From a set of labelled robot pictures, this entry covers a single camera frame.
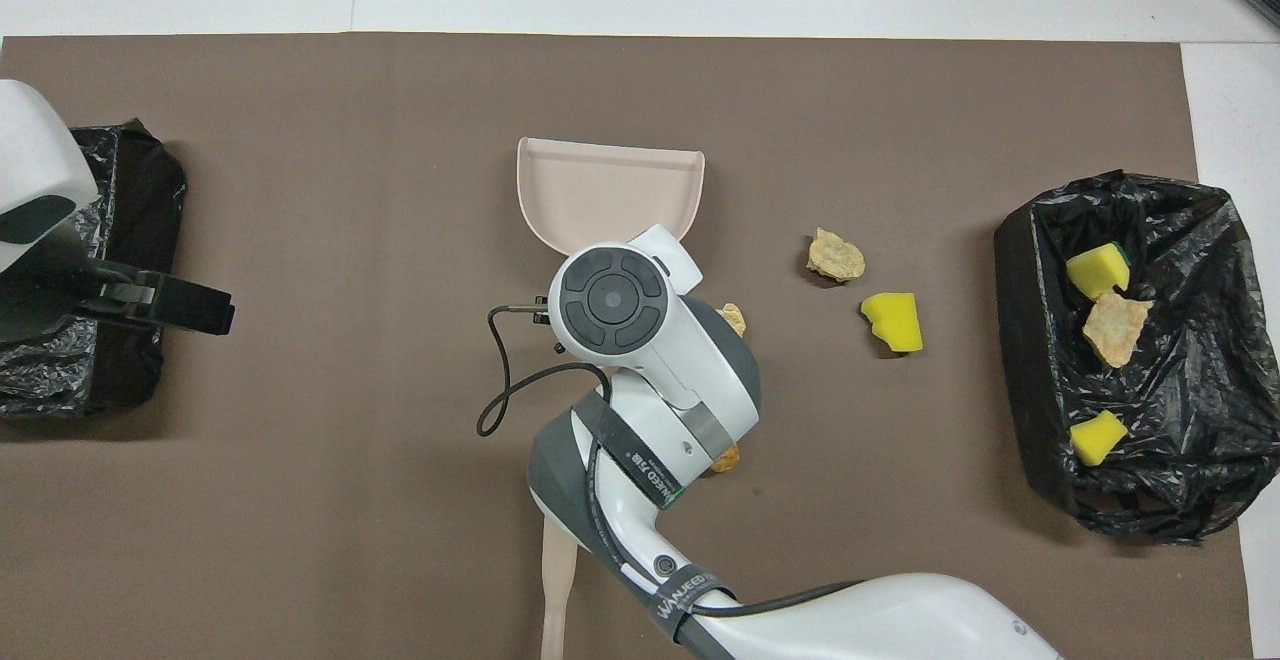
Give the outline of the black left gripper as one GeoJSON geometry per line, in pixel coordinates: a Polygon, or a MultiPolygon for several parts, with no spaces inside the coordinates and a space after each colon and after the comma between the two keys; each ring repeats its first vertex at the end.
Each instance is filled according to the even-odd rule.
{"type": "MultiPolygon", "coordinates": [[[[69,315],[122,317],[124,301],[109,287],[145,287],[143,272],[90,255],[78,232],[50,232],[1,274],[1,342],[50,335],[69,315]]],[[[152,321],[204,335],[228,335],[234,313],[215,288],[157,288],[150,303],[152,321]]]]}

